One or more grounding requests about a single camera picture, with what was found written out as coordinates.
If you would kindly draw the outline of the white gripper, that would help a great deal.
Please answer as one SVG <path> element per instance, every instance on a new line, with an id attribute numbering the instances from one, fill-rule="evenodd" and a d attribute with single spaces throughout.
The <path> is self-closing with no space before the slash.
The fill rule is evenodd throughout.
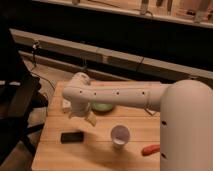
<path id="1" fill-rule="evenodd" d="M 88 102 L 72 101 L 70 109 L 71 117 L 85 117 L 90 112 L 90 104 Z M 89 113 L 85 120 L 92 126 L 97 124 L 96 116 L 93 113 Z"/>

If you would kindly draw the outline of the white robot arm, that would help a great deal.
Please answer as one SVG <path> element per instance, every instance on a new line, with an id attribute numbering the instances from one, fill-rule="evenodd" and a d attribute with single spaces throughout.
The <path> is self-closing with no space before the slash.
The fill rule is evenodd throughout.
<path id="1" fill-rule="evenodd" d="M 213 88 L 197 80 L 121 82 L 97 86 L 78 72 L 63 89 L 72 113 L 85 117 L 91 102 L 160 113 L 160 171 L 213 171 Z"/>

